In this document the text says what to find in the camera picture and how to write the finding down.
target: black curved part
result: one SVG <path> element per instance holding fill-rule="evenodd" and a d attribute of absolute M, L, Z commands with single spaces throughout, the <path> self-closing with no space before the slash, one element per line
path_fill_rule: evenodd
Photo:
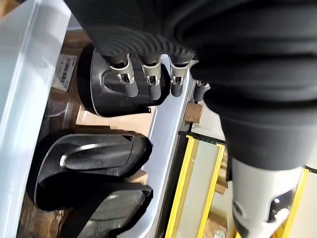
<path fill-rule="evenodd" d="M 178 42 L 163 36 L 163 19 L 157 13 L 153 0 L 65 2 L 104 56 L 127 53 L 142 56 L 194 54 Z"/>
<path fill-rule="evenodd" d="M 148 84 L 144 79 L 141 64 L 136 56 L 131 55 L 134 69 L 135 82 L 137 84 L 138 95 L 130 98 L 127 96 L 126 87 L 113 74 L 106 61 L 99 59 L 99 69 L 91 74 L 91 65 L 95 48 L 92 44 L 88 45 L 79 58 L 81 67 L 77 68 L 77 87 L 80 99 L 91 113 L 102 117 L 116 117 L 129 114 L 148 113 L 149 106 L 160 105 L 170 94 L 171 80 L 165 65 L 161 65 L 160 77 L 160 97 L 151 99 Z"/>
<path fill-rule="evenodd" d="M 77 65 L 77 85 L 80 85 L 80 87 L 77 87 L 77 90 L 85 109 L 90 113 L 96 114 L 91 91 L 87 90 L 90 89 L 90 67 L 87 66 L 91 64 L 94 49 L 93 44 L 88 44 L 80 54 Z"/>
<path fill-rule="evenodd" d="M 150 201 L 153 198 L 153 190 L 146 185 L 137 183 L 108 183 L 100 184 L 98 188 L 90 194 L 89 198 L 81 204 L 75 206 L 68 215 L 61 227 L 59 238 L 76 238 L 80 235 L 87 222 L 92 218 L 102 202 L 112 193 L 121 190 L 141 190 L 145 195 L 145 199 L 140 205 L 138 211 L 130 219 L 130 221 L 122 228 L 114 229 L 103 234 L 104 237 L 115 238 L 118 234 L 132 228 L 141 216 L 145 213 Z"/>
<path fill-rule="evenodd" d="M 149 94 L 152 100 L 158 100 L 160 98 L 160 86 L 159 85 L 149 86 Z"/>
<path fill-rule="evenodd" d="M 182 95 L 183 85 L 180 85 L 178 83 L 176 83 L 175 85 L 172 84 L 170 88 L 170 92 L 175 98 L 178 98 L 180 95 Z"/>
<path fill-rule="evenodd" d="M 130 98 L 134 98 L 138 95 L 138 86 L 137 83 L 134 81 L 133 83 L 130 84 L 125 84 L 124 85 L 125 92 L 127 93 L 127 96 Z"/>
<path fill-rule="evenodd" d="M 61 140 L 71 139 L 76 134 L 95 136 L 98 143 L 104 143 L 104 149 L 115 150 L 112 153 L 115 159 L 101 153 L 102 151 L 98 151 L 97 154 L 95 151 L 90 151 L 89 154 L 94 157 L 70 153 L 71 156 L 79 159 L 77 163 L 74 163 L 72 158 L 70 158 L 71 163 L 68 163 L 66 158 L 65 165 L 69 168 L 61 166 L 60 160 L 65 152 L 72 152 L 82 145 L 91 145 L 85 142 L 84 136 L 74 143 L 58 143 Z M 127 147 L 126 149 L 130 148 L 130 151 L 123 152 L 123 146 Z M 97 127 L 89 132 L 85 129 L 77 129 L 52 133 L 40 141 L 35 148 L 26 191 L 32 202 L 41 210 L 69 208 L 80 203 L 99 182 L 122 181 L 135 174 L 149 159 L 151 152 L 152 144 L 149 139 L 131 132 L 113 130 L 107 134 L 104 129 Z M 96 162 L 96 156 L 104 163 Z"/>
<path fill-rule="evenodd" d="M 193 93 L 193 97 L 195 101 L 201 102 L 204 99 L 204 94 L 210 89 L 210 86 L 206 87 L 206 84 L 203 82 L 201 83 L 201 86 L 198 86 L 195 84 L 195 89 Z"/>
<path fill-rule="evenodd" d="M 233 222 L 234 222 L 234 225 L 235 225 L 237 231 L 239 232 L 241 238 L 247 238 L 248 235 L 249 235 L 248 229 L 246 229 L 246 228 L 238 221 L 238 219 L 235 217 L 234 214 L 233 214 Z"/>

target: cardboard box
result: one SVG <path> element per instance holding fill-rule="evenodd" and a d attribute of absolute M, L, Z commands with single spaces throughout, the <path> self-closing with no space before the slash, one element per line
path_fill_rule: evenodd
<path fill-rule="evenodd" d="M 124 180 L 126 182 L 141 183 L 143 185 L 146 185 L 148 181 L 148 174 L 143 170 L 139 170 L 134 175 L 125 178 Z"/>
<path fill-rule="evenodd" d="M 225 186 L 222 186 L 222 185 L 216 183 L 216 187 L 214 190 L 215 190 L 215 192 L 220 193 L 221 195 L 224 195 L 224 193 L 226 192 L 226 189 L 227 188 Z"/>
<path fill-rule="evenodd" d="M 1 0 L 0 1 L 0 18 L 7 15 L 9 12 L 14 10 L 17 6 L 19 6 L 16 0 Z"/>
<path fill-rule="evenodd" d="M 185 111 L 185 121 L 199 123 L 203 112 L 203 105 L 188 103 Z"/>
<path fill-rule="evenodd" d="M 227 230 L 227 219 L 217 213 L 210 212 L 203 238 L 226 238 Z"/>
<path fill-rule="evenodd" d="M 83 106 L 81 106 L 77 115 L 76 124 L 109 126 L 110 129 L 134 131 L 149 136 L 155 111 L 156 108 L 151 107 L 150 113 L 103 118 L 86 111 Z"/>

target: black plastic part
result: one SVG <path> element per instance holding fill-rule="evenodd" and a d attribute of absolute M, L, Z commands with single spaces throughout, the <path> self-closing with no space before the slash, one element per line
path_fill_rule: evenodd
<path fill-rule="evenodd" d="M 159 62 L 160 55 L 151 55 L 151 56 L 140 56 L 137 55 L 137 58 L 146 65 L 156 65 Z"/>
<path fill-rule="evenodd" d="M 233 214 L 234 225 L 239 232 L 241 238 L 248 237 L 249 231 L 237 220 L 237 218 Z"/>
<path fill-rule="evenodd" d="M 145 194 L 145 199 L 128 224 L 122 228 L 109 231 L 105 237 L 115 238 L 118 234 L 131 229 L 145 213 L 153 198 L 153 190 L 149 186 L 137 183 L 108 183 L 99 185 L 98 189 L 90 194 L 89 198 L 74 207 L 61 227 L 58 238 L 77 238 L 101 203 L 113 192 L 119 190 L 141 190 Z"/>
<path fill-rule="evenodd" d="M 273 171 L 302 167 L 307 160 L 315 158 L 315 102 L 288 105 L 244 101 L 213 89 L 205 93 L 204 100 L 220 115 L 230 156 L 247 165 Z"/>
<path fill-rule="evenodd" d="M 310 173 L 317 174 L 317 169 L 308 167 L 307 165 L 305 165 L 304 168 L 307 169 L 307 170 L 309 170 Z"/>
<path fill-rule="evenodd" d="M 179 83 L 176 83 L 175 85 L 172 84 L 170 92 L 174 97 L 178 98 L 183 93 L 183 85 L 180 85 Z"/>
<path fill-rule="evenodd" d="M 149 86 L 149 94 L 152 100 L 158 100 L 160 98 L 160 86 L 159 85 Z"/>
<path fill-rule="evenodd" d="M 173 64 L 184 64 L 185 62 L 187 63 L 193 59 L 193 56 L 183 57 L 183 56 L 172 55 L 169 57 Z"/>
<path fill-rule="evenodd" d="M 153 0 L 66 0 L 98 51 L 105 56 L 194 53 L 163 36 L 164 19 Z M 164 1 L 164 7 L 170 4 Z"/>
<path fill-rule="evenodd" d="M 113 74 L 102 57 L 98 53 L 94 53 L 94 49 L 90 44 L 83 50 L 78 62 L 80 67 L 77 68 L 78 93 L 85 109 L 89 112 L 102 117 L 148 113 L 150 112 L 149 106 L 160 105 L 170 94 L 170 76 L 162 64 L 159 84 L 161 94 L 158 99 L 151 99 L 141 63 L 136 56 L 131 55 L 138 95 L 134 98 L 128 97 L 125 86 Z M 93 67 L 98 66 L 99 68 L 91 68 L 92 59 L 98 62 L 98 65 L 94 64 Z"/>
<path fill-rule="evenodd" d="M 127 65 L 128 64 L 127 54 L 118 55 L 118 56 L 104 56 L 104 55 L 102 55 L 102 57 L 105 59 L 105 61 L 108 64 L 110 64 L 112 66 L 114 66 L 116 64 L 121 64 L 121 63 L 123 65 Z"/>
<path fill-rule="evenodd" d="M 125 84 L 124 85 L 125 92 L 127 93 L 127 96 L 130 98 L 134 98 L 138 95 L 138 86 L 137 83 L 134 81 L 133 83 L 130 84 Z"/>
<path fill-rule="evenodd" d="M 210 86 L 206 87 L 204 83 L 201 86 L 195 84 L 193 97 L 195 101 L 200 102 L 204 99 L 204 94 L 210 89 Z"/>
<path fill-rule="evenodd" d="M 271 202 L 271 206 L 268 214 L 268 223 L 275 222 L 275 215 L 283 208 L 290 210 L 293 201 L 293 191 L 288 191 L 276 198 Z"/>
<path fill-rule="evenodd" d="M 99 145 L 97 150 L 91 147 L 94 144 Z M 75 152 L 85 147 L 91 148 Z M 94 133 L 59 131 L 48 135 L 37 145 L 26 190 L 41 210 L 72 207 L 77 200 L 80 202 L 76 196 L 84 198 L 82 193 L 93 189 L 92 184 L 122 181 L 135 174 L 149 159 L 151 152 L 152 144 L 140 134 L 124 131 L 106 134 L 102 128 L 96 128 Z M 70 157 L 66 157 L 64 165 L 61 165 L 63 155 Z"/>

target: yellow frame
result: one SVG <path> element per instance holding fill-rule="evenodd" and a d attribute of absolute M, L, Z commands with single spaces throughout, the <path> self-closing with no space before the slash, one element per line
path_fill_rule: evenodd
<path fill-rule="evenodd" d="M 176 221 L 177 221 L 176 218 L 180 216 L 181 212 L 183 211 L 183 208 L 182 207 L 180 208 L 181 198 L 182 198 L 182 195 L 185 195 L 187 192 L 188 184 L 186 184 L 186 178 L 188 178 L 188 170 L 190 169 L 190 162 L 194 159 L 194 156 L 196 155 L 196 152 L 197 152 L 198 141 L 195 140 L 192 136 L 187 135 L 186 137 L 188 138 L 188 143 L 187 143 L 185 156 L 184 156 L 182 168 L 181 168 L 178 183 L 177 183 L 173 206 L 172 206 L 169 220 L 168 220 L 165 238 L 172 238 L 173 232 L 176 231 L 175 227 L 178 226 L 178 224 L 176 224 Z"/>
<path fill-rule="evenodd" d="M 186 152 L 185 152 L 181 172 L 180 172 L 178 183 L 177 183 L 177 188 L 175 192 L 175 197 L 174 197 L 170 217 L 168 220 L 165 238 L 175 237 L 175 232 L 177 231 L 177 228 L 178 228 L 178 219 L 183 211 L 184 199 L 186 197 L 186 192 L 188 189 L 191 172 L 193 169 L 194 158 L 197 152 L 199 140 L 196 140 L 192 136 L 188 136 L 188 135 L 186 137 L 188 138 L 188 143 L 187 143 Z M 211 184 L 208 191 L 206 204 L 203 211 L 201 223 L 199 226 L 197 238 L 202 238 L 204 234 L 215 186 L 218 179 L 218 173 L 220 170 L 221 160 L 222 160 L 224 149 L 225 149 L 225 146 L 222 144 L 216 144 L 216 146 L 219 147 L 219 151 L 218 151 L 218 155 L 216 159 L 215 168 L 212 174 Z"/>
<path fill-rule="evenodd" d="M 224 148 L 225 147 L 224 147 L 224 145 L 221 145 L 221 144 L 217 144 L 217 146 L 219 147 L 219 151 L 218 151 L 218 155 L 217 155 L 216 165 L 214 167 L 214 171 L 213 171 L 213 174 L 212 174 L 212 178 L 211 178 L 211 182 L 210 182 L 210 188 L 209 188 L 209 192 L 208 192 L 208 196 L 207 196 L 207 200 L 206 200 L 206 204 L 205 204 L 202 220 L 200 222 L 200 227 L 199 227 L 199 230 L 198 230 L 197 238 L 202 238 L 203 235 L 204 235 L 205 226 L 206 226 L 206 222 L 207 222 L 207 219 L 208 219 L 208 214 L 209 214 L 209 210 L 210 210 L 210 207 L 211 207 L 211 202 L 212 202 L 214 190 L 216 188 L 216 183 L 217 183 L 217 179 L 218 179 L 220 165 L 221 165 L 221 161 L 222 161 L 222 158 L 223 158 L 223 153 L 224 153 Z"/>

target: white label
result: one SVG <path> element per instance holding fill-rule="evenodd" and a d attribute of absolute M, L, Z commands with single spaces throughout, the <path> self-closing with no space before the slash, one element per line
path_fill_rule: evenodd
<path fill-rule="evenodd" d="M 58 58 L 52 87 L 67 91 L 77 57 L 61 54 Z"/>

